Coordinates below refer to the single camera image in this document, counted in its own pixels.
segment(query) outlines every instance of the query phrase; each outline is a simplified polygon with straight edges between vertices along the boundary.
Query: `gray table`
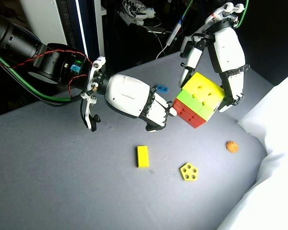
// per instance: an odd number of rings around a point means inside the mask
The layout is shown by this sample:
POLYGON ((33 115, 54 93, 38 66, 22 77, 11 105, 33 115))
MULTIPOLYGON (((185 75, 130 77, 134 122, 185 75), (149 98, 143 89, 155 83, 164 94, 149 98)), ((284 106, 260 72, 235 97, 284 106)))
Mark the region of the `gray table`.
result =
MULTIPOLYGON (((178 54, 123 73, 170 88, 173 100, 182 72, 178 54)), ((207 53, 199 72, 217 83, 207 53)), ((254 182, 266 155, 236 120, 272 85, 245 74, 245 100, 193 129, 179 117, 147 133, 145 123, 112 111, 99 97, 95 133, 79 115, 79 103, 53 108, 40 102, 0 116, 0 230, 215 229, 254 182), (240 145, 236 154, 225 142, 240 145), (149 147, 150 168, 136 167, 136 146, 149 147), (196 182, 179 168, 191 162, 196 182)))

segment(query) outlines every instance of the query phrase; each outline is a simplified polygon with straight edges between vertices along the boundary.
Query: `rubik's cube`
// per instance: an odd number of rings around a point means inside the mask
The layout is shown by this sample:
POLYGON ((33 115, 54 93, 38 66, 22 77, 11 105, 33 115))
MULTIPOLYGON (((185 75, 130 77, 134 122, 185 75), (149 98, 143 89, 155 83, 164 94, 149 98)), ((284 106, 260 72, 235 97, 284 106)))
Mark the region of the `rubik's cube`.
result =
POLYGON ((197 128, 208 121, 224 98, 224 90, 200 73, 195 73, 174 101, 178 115, 197 128))

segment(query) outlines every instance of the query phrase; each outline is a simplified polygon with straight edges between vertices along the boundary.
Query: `yellow pentagon toy with holes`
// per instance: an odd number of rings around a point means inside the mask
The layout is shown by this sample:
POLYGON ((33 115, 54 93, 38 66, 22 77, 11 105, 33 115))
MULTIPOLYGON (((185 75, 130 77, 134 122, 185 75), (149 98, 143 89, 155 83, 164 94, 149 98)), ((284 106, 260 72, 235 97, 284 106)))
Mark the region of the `yellow pentagon toy with holes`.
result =
POLYGON ((185 181, 196 181, 198 169, 195 168, 191 163, 186 163, 180 168, 182 177, 185 181))

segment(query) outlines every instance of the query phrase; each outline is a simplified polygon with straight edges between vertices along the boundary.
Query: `white fabric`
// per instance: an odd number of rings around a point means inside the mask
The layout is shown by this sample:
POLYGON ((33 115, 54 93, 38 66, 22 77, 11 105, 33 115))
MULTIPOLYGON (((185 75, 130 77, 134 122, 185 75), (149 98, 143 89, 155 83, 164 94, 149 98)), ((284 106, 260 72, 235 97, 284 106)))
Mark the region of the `white fabric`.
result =
POLYGON ((267 157, 255 185, 218 230, 288 230, 288 77, 239 124, 262 142, 267 157))

